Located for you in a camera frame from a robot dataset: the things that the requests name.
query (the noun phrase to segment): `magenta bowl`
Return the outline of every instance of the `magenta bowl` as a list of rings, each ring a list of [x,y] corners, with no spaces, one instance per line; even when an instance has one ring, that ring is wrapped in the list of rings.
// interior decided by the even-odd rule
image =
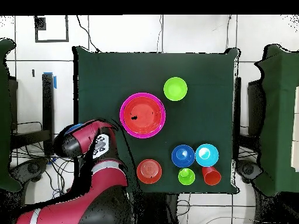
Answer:
[[[126,105],[134,98],[136,97],[148,97],[151,98],[152,100],[154,100],[160,107],[161,110],[161,122],[159,123],[159,126],[157,126],[157,128],[147,134],[139,134],[139,133],[135,133],[133,131],[131,131],[128,126],[126,125],[126,123],[124,122],[124,108],[126,107]],[[150,94],[150,93],[135,93],[132,94],[128,99],[126,99],[124,101],[124,103],[121,105],[120,108],[120,113],[119,113],[119,117],[120,117],[120,122],[123,125],[124,129],[133,137],[135,138],[150,138],[153,137],[154,135],[156,135],[163,127],[164,123],[165,123],[165,119],[166,119],[166,113],[165,113],[165,108],[162,104],[162,102],[154,95]]]

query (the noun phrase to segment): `black frame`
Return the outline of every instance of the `black frame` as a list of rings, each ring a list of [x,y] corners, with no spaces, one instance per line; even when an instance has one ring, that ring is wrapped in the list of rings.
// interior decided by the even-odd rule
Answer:
[[[14,133],[11,135],[11,149],[21,148],[25,145],[44,142],[44,153],[46,156],[53,155],[54,142],[54,92],[53,77],[43,74],[43,130],[27,133]],[[12,130],[17,130],[17,91],[18,82],[16,78],[9,78],[11,97]]]
[[[69,42],[68,38],[68,16],[65,16],[65,40],[39,40],[39,30],[46,29],[46,18],[35,16],[34,23],[35,23],[35,42],[36,43],[52,43],[52,42]],[[39,27],[39,22],[44,22],[44,26],[42,28]]]

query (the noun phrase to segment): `cup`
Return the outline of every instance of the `cup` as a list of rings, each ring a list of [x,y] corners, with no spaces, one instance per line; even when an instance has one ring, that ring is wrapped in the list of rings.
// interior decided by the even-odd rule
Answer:
[[[184,186],[189,186],[195,181],[195,174],[191,169],[183,168],[180,169],[178,178]]]
[[[143,160],[137,167],[137,177],[144,184],[154,184],[161,178],[161,176],[162,167],[156,160]]]
[[[195,153],[190,146],[182,144],[174,148],[171,159],[177,167],[189,167],[195,160]]]
[[[202,167],[204,182],[210,186],[217,185],[221,180],[221,174],[215,167]]]
[[[164,94],[174,102],[182,100],[187,94],[187,84],[182,78],[169,78],[164,84]]]
[[[214,145],[205,143],[196,149],[195,159],[199,165],[203,167],[210,167],[217,163],[219,159],[219,153]]]

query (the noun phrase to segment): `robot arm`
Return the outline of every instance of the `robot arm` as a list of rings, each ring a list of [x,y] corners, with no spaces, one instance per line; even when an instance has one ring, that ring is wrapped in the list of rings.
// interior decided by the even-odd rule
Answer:
[[[127,178],[117,155],[113,126],[90,121],[60,135],[54,143],[55,152],[61,156],[85,153],[79,177],[81,183],[91,180],[88,192],[67,202],[26,212],[16,224],[133,224],[125,192]]]

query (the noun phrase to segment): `white label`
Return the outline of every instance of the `white label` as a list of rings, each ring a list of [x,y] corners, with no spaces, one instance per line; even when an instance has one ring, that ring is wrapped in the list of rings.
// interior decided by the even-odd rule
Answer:
[[[101,134],[96,139],[95,150],[93,151],[93,159],[100,157],[109,150],[109,137]]]

